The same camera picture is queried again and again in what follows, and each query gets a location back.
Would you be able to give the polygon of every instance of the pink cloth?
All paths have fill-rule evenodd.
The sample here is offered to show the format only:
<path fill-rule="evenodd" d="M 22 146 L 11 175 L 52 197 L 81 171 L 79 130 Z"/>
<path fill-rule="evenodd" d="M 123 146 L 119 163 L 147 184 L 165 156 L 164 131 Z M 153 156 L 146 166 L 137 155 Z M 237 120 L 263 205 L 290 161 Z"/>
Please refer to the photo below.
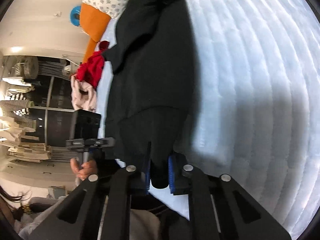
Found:
<path fill-rule="evenodd" d="M 71 76 L 71 88 L 72 106 L 75 110 L 96 111 L 97 92 L 93 89 L 92 85 L 85 81 L 77 80 L 75 76 Z"/>

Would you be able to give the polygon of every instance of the metal screw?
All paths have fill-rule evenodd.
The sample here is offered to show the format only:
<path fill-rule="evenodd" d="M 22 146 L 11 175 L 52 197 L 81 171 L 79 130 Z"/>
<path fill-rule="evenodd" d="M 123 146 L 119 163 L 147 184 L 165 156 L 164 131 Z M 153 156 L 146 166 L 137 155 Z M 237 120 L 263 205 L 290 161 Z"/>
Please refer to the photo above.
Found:
<path fill-rule="evenodd" d="M 193 166 L 190 165 L 190 164 L 186 164 L 186 165 L 183 166 L 183 169 L 185 171 L 192 171 L 193 170 Z"/>
<path fill-rule="evenodd" d="M 94 182 L 97 181 L 98 175 L 97 174 L 92 174 L 89 176 L 89 181 Z"/>
<path fill-rule="evenodd" d="M 137 168 L 134 165 L 129 165 L 125 168 L 128 172 L 133 172 L 135 171 Z"/>
<path fill-rule="evenodd" d="M 223 181 L 225 181 L 225 182 L 228 182 L 228 181 L 231 180 L 231 177 L 230 177 L 230 175 L 228 175 L 228 174 L 222 174 L 222 175 L 221 175 L 221 179 L 222 179 Z"/>

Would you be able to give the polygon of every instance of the hand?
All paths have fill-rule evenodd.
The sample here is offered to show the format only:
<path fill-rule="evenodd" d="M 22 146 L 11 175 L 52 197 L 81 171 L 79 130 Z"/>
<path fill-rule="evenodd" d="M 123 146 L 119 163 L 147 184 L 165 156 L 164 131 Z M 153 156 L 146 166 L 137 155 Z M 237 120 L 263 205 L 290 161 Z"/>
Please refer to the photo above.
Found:
<path fill-rule="evenodd" d="M 91 174 L 97 174 L 98 168 L 95 160 L 91 160 L 89 162 L 83 163 L 81 165 L 82 170 L 79 170 L 79 163 L 75 158 L 70 160 L 70 167 L 72 172 L 81 180 L 85 180 Z"/>

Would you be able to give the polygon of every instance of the light switch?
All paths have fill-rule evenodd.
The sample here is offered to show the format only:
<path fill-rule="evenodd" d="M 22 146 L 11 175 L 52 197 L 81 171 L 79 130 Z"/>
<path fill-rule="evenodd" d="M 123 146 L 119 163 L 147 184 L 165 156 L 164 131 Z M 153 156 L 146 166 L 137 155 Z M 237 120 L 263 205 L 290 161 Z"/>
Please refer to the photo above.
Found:
<path fill-rule="evenodd" d="M 61 16 L 61 12 L 54 12 L 54 13 L 53 13 L 53 16 L 54 16 L 54 17 L 60 17 L 60 16 Z"/>

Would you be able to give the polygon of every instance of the white blanket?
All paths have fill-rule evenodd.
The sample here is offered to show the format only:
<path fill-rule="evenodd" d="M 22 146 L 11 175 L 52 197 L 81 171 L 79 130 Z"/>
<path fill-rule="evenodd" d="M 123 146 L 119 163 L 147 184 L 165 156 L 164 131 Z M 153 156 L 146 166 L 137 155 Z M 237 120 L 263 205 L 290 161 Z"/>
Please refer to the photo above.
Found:
<path fill-rule="evenodd" d="M 320 24 L 305 0 L 187 4 L 201 100 L 176 150 L 208 174 L 229 173 L 297 239 L 320 204 Z M 110 24 L 103 39 L 113 35 Z M 103 117 L 111 78 L 106 63 Z M 186 197 L 150 191 L 187 216 Z"/>

